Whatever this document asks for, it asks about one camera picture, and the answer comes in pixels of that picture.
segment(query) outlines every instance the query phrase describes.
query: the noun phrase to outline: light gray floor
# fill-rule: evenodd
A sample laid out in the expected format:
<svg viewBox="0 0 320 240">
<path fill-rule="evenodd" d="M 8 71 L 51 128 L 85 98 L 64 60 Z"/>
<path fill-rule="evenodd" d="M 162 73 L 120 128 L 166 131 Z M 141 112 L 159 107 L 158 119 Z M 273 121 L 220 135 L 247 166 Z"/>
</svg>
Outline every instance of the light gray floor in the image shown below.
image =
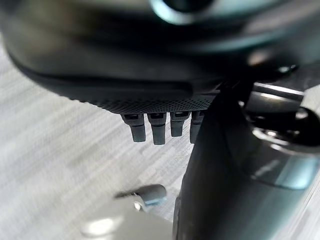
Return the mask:
<svg viewBox="0 0 320 240">
<path fill-rule="evenodd" d="M 319 112 L 318 89 L 306 104 Z M 168 200 L 151 212 L 172 219 L 192 145 L 189 122 L 164 146 L 133 143 L 118 115 L 70 101 L 27 80 L 0 48 L 0 239 L 78 240 L 83 217 L 116 192 L 161 183 Z M 279 240 L 320 239 L 319 180 Z"/>
</svg>

